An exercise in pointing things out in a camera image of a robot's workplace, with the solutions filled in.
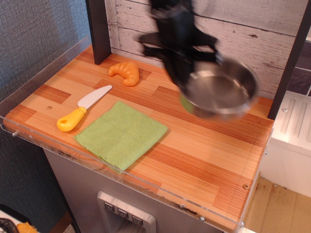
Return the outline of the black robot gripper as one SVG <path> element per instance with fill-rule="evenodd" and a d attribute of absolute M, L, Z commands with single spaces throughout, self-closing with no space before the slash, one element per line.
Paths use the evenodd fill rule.
<path fill-rule="evenodd" d="M 195 26 L 196 13 L 191 0 L 152 0 L 150 3 L 151 17 L 158 31 L 140 36 L 140 43 L 198 61 L 222 63 L 223 59 L 215 47 L 217 38 Z M 193 63 L 183 58 L 176 60 L 167 57 L 163 62 L 172 82 L 180 89 L 185 89 L 193 72 Z"/>

